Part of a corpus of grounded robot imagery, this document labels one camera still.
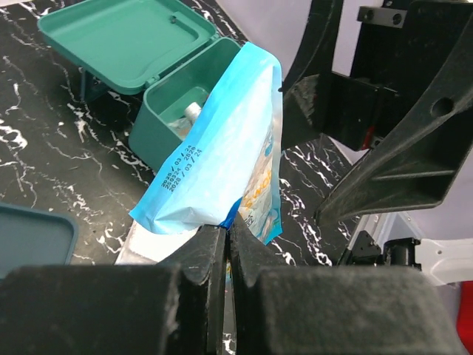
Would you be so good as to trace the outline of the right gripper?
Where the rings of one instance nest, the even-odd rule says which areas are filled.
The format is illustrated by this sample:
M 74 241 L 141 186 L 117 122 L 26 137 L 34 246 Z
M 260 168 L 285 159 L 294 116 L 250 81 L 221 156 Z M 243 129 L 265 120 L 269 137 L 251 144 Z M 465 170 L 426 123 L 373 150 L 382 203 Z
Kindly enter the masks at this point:
M 343 4 L 311 2 L 282 85 L 282 148 L 323 127 L 354 151 L 385 139 L 339 181 L 315 221 L 439 206 L 472 150 L 472 3 L 360 7 L 348 76 L 332 74 Z

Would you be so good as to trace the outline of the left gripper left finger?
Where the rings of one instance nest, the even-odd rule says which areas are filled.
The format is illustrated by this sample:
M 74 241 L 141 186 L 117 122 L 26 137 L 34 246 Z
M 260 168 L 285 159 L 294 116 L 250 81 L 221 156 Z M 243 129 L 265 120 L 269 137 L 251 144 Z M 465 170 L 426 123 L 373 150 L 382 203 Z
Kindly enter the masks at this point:
M 220 354 L 225 237 L 203 226 L 154 265 L 12 271 L 1 283 L 1 352 Z

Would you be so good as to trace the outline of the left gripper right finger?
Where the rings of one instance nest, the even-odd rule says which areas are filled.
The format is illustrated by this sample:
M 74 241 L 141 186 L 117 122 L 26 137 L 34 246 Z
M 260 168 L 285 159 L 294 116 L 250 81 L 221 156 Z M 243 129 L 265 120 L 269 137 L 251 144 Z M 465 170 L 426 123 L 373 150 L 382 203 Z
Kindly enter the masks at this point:
M 228 233 L 238 354 L 460 354 L 436 290 L 393 266 L 286 264 L 241 217 Z

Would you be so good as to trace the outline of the blue cotton swab bag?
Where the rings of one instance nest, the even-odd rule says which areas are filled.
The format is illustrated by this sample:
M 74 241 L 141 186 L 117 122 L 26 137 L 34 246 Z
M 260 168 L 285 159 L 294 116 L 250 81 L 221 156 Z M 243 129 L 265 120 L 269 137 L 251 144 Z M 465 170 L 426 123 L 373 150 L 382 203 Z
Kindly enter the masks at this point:
M 241 217 L 262 243 L 280 235 L 281 87 L 278 59 L 245 44 L 132 218 L 152 233 L 178 234 Z

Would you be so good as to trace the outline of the white green-label bottle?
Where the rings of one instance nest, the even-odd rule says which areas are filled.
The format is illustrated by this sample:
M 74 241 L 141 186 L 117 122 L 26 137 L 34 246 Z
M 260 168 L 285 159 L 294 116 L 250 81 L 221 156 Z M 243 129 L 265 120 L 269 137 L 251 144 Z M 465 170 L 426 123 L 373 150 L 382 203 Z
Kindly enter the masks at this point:
M 184 109 L 184 117 L 194 125 L 202 112 L 202 107 L 197 102 L 192 102 Z

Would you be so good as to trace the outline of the green medicine box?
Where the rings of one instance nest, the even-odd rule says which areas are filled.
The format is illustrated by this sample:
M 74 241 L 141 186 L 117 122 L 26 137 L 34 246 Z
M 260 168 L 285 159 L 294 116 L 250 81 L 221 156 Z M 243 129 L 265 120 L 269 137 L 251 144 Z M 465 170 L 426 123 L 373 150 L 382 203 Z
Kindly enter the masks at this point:
M 181 1 L 82 1 L 43 16 L 46 42 L 83 69 L 81 97 L 141 94 L 130 149 L 158 170 L 180 145 L 172 123 L 203 105 L 239 45 Z

